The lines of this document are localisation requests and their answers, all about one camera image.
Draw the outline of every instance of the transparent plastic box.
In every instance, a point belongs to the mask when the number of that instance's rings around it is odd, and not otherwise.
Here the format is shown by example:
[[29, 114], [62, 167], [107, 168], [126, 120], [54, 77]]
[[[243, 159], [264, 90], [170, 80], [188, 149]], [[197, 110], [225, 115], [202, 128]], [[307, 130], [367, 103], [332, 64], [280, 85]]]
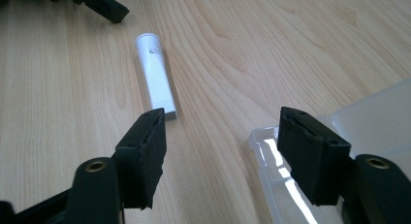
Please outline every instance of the transparent plastic box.
[[[378, 155], [411, 177], [411, 79], [317, 119], [352, 145], [351, 157]], [[305, 198], [276, 149], [277, 137], [278, 126], [269, 126], [253, 130], [248, 139], [272, 223], [342, 223], [341, 203], [315, 207]]]

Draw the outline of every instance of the black plastic part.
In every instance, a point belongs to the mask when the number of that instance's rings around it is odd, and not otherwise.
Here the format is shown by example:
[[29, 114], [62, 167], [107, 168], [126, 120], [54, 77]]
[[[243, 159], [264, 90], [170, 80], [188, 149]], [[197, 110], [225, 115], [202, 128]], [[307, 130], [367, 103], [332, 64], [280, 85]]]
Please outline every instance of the black plastic part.
[[395, 163], [359, 155], [354, 181], [370, 223], [411, 223], [411, 182]]
[[361, 203], [352, 206], [351, 204], [344, 202], [342, 205], [341, 216], [344, 224], [369, 224], [364, 207]]
[[277, 147], [311, 204], [336, 205], [349, 163], [349, 143], [310, 114], [283, 107]]
[[118, 23], [130, 12], [125, 6], [115, 0], [72, 0], [76, 4], [85, 6], [100, 14], [113, 23]]
[[117, 169], [112, 158], [91, 159], [78, 167], [63, 223], [123, 223]]
[[0, 201], [0, 224], [13, 224], [15, 222], [16, 217], [12, 204]]
[[125, 208], [152, 208], [167, 151], [164, 109], [146, 112], [115, 148]]
[[58, 223], [51, 222], [50, 219], [55, 219], [55, 216], [60, 216], [66, 208], [67, 200], [70, 194], [70, 189], [59, 193], [34, 207], [28, 208], [16, 215], [16, 223], [18, 224], [40, 224], [40, 223]]

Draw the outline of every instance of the white tube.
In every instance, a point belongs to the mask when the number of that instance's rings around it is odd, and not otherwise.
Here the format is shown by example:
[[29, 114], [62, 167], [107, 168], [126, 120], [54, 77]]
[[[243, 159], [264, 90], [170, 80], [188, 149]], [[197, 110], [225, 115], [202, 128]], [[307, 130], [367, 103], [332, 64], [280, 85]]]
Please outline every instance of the white tube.
[[136, 47], [150, 96], [151, 107], [164, 108], [166, 120], [176, 119], [172, 90], [167, 78], [160, 38], [152, 33], [141, 34]]

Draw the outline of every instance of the black mount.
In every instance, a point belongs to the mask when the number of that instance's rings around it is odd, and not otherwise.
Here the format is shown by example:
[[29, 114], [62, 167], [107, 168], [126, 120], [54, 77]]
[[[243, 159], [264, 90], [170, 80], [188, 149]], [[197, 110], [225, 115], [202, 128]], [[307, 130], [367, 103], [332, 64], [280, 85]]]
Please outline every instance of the black mount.
[[306, 112], [281, 109], [278, 151], [311, 204], [344, 200], [344, 223], [411, 223], [411, 182], [388, 159], [349, 157], [351, 145]]
[[76, 4], [85, 6], [100, 14], [113, 23], [118, 23], [130, 12], [125, 6], [115, 0], [72, 0]]
[[0, 202], [0, 224], [124, 223], [124, 208], [152, 208], [167, 151], [164, 118], [164, 109], [141, 115], [112, 158], [78, 167], [71, 189], [18, 214]]

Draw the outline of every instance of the wood grain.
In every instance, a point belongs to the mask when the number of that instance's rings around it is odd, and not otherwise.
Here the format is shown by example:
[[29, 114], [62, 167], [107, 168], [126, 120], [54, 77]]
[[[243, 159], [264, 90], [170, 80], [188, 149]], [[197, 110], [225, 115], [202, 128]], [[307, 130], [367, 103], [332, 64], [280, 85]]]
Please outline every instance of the wood grain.
[[329, 114], [411, 75], [411, 0], [117, 0], [0, 6], [0, 199], [21, 211], [110, 156], [149, 109], [135, 38], [162, 39], [177, 120], [153, 210], [127, 223], [270, 223], [247, 145], [282, 106]]

